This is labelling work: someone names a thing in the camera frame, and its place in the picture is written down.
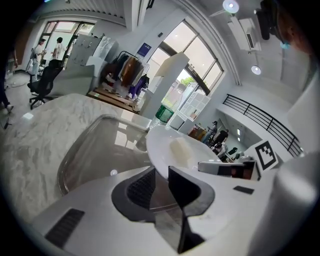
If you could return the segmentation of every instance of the air conditioner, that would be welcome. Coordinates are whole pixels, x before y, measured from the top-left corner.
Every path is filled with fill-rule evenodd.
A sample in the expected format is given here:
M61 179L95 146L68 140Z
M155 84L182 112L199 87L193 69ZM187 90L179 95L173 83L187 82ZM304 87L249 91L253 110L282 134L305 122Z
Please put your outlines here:
M261 51L261 45L256 37L256 27L251 18L237 19L235 16L231 17L228 22L235 40L237 41L241 50L245 51Z

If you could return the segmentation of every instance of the tree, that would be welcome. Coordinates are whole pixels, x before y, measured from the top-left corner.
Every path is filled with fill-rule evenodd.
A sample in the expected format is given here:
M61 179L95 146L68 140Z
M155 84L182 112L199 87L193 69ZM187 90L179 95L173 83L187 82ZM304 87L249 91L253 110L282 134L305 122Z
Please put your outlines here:
M186 79L181 79L181 84L184 84L185 86L187 86L189 83L195 82L195 80L189 76Z
M81 29L82 30L89 30L89 29L92 29L92 25L91 24L83 24L82 25L82 27L81 27Z

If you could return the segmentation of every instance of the black slot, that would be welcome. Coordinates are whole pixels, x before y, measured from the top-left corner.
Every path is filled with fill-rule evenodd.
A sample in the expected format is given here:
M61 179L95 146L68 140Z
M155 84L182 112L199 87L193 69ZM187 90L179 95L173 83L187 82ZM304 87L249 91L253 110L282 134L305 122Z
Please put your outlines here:
M249 41L250 47L251 47L251 48L255 48L254 42L253 42L253 40L252 40L251 35L250 35L250 34L246 34L246 36L248 37L248 41Z
M243 192L243 193L249 194L249 195L252 195L253 192L255 191L252 188L248 188L248 187L244 187L244 186L235 186L233 189L236 190L236 191L239 191L239 192Z
M55 246L63 248L84 214L85 212L81 210L68 210L45 235L45 238Z

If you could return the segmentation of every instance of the person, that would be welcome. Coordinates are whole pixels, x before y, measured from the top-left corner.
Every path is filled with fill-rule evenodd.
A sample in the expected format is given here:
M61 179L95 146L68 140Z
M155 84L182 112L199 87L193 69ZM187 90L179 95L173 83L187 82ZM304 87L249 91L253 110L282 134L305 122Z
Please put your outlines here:
M40 39L38 45L33 50L33 57L32 57L32 74L34 75L32 77L32 81L37 81L38 71L39 71L39 65L41 62L42 57L47 53L45 50L43 50L43 45L45 43L45 39Z
M59 60L60 53L63 51L63 48L64 48L63 45L62 45L62 41L63 41L62 37L59 37L56 40L56 45L55 45L53 53L52 53L52 59L53 60Z
M208 131L206 132L205 136L202 138L201 142L204 143L204 144L207 144L208 140L210 139L211 136L215 136L216 133L217 133L217 124L218 122L217 121L214 121L213 122L213 127L210 128L208 127Z
M229 130L226 129L226 130L222 130L220 131L215 139L214 139L214 142L213 142L213 145L217 144L217 143L222 143L222 142L226 142L227 138L229 136Z
M294 18L274 0L263 0L261 9L256 9L261 36L268 40L270 35L276 36L283 48L292 46L298 51L308 55L313 54L313 49Z
M218 156L218 158L222 161L223 158L225 157L226 151L228 150L228 146L226 145L225 142L222 143L217 143L213 147L213 152Z
M15 68L18 67L18 59L17 59L17 54L16 54L16 49L13 46L10 49L10 54L12 55L12 57L14 58L14 66ZM6 95L6 90L5 90L5 77L6 77L6 72L7 72L7 67L5 66L0 74L0 104L3 103L4 108L7 110L8 113L10 113L12 111L12 109L14 108L14 106L12 106L7 98Z

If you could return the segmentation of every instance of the ceiling light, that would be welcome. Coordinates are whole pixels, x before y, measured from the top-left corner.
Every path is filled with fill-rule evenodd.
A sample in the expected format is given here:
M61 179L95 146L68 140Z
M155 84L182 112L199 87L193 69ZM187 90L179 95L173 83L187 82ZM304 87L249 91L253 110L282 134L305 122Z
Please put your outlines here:
M261 69L258 66L252 66L251 71L256 75L260 75L261 74Z
M222 6L223 9L231 14L235 14L237 11L239 11L239 4L236 2L236 0L224 0Z
M114 176L117 174L118 174L118 171L116 169L113 169L112 171L110 171L110 176Z

